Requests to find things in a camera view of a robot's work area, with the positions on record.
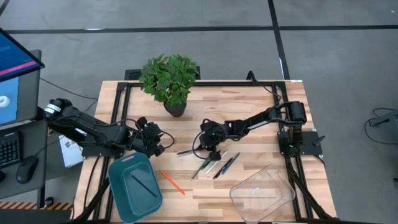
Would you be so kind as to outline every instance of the teal tray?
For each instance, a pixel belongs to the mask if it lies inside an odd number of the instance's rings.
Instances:
[[[148,157],[136,152],[114,161],[109,182],[120,219],[133,223],[158,211],[163,197]]]

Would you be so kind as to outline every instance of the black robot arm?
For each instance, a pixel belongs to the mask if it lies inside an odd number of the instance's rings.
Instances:
[[[79,111],[66,99],[50,100],[44,113],[50,128],[82,147],[100,147],[115,152],[115,155],[124,150],[142,152],[148,157],[164,152],[164,147],[159,144],[162,130],[144,117],[137,120],[136,129],[124,124],[107,124]]]
[[[281,113],[287,113],[289,120],[280,118]],[[265,111],[245,120],[225,121],[224,124],[204,119],[200,125],[202,134],[199,136],[200,145],[197,149],[210,151],[211,160],[221,159],[220,151],[216,147],[219,143],[232,139],[238,141],[250,131],[269,123],[280,123],[289,127],[289,151],[291,156],[298,154],[303,148],[302,125],[307,122],[304,104],[298,101],[285,102],[273,106]]]

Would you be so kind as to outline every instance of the wooden table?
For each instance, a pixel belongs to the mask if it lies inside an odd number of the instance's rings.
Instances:
[[[304,103],[308,122],[303,130],[311,130],[314,127],[303,83],[286,81],[285,84],[289,101]],[[96,118],[110,123],[117,85],[117,81],[103,82],[95,113]],[[261,86],[194,86],[190,91],[184,115],[180,118],[173,118],[166,112],[162,103],[154,101],[153,96],[145,94],[139,87],[133,87],[131,90],[127,117],[138,119],[145,116],[148,121],[155,122],[176,139],[175,145],[167,149],[160,157],[152,156],[150,159],[164,199],[160,210],[142,222],[243,222],[229,197],[231,187],[269,164],[276,165],[283,174],[286,174],[284,158],[279,153],[277,142],[278,125],[268,124],[251,131],[239,142],[228,140],[220,144],[218,148],[222,151],[227,149],[227,155],[208,175],[201,171],[192,181],[190,180],[192,175],[203,161],[193,154],[179,157],[176,152],[192,147],[193,138],[200,131],[200,123],[204,118],[219,123],[223,123],[227,119],[246,119],[273,106],[273,96]],[[121,99],[124,99],[124,92],[122,92]],[[120,120],[122,107],[123,100],[119,105],[117,121]],[[130,122],[127,122],[127,125],[134,126]],[[170,143],[170,138],[162,137],[164,146]],[[213,180],[215,173],[237,152],[240,152],[241,155],[228,172]],[[323,164],[314,156],[302,156],[302,160],[309,191],[327,213],[335,216],[335,208]],[[92,157],[83,163],[75,198],[76,216],[83,210],[88,177],[94,161],[95,158]],[[103,158],[99,160],[94,170],[88,191],[88,202],[97,192],[102,162]],[[160,170],[164,170],[184,189],[185,196],[165,179]],[[108,193],[105,192],[99,213],[100,218],[104,218],[106,209],[104,205],[107,197]],[[297,197],[302,216],[305,217],[303,198],[298,189]],[[293,206],[290,202],[263,221],[294,220]],[[114,204],[111,222],[120,221]]]

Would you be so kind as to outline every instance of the computer monitor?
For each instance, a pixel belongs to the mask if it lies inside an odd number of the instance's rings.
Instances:
[[[39,59],[0,28],[0,82],[41,68],[44,64]]]

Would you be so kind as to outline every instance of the green plant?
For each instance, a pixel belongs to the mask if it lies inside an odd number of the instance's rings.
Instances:
[[[159,102],[171,106],[187,102],[188,90],[195,83],[197,63],[181,55],[159,55],[148,60],[141,70],[141,89]]]

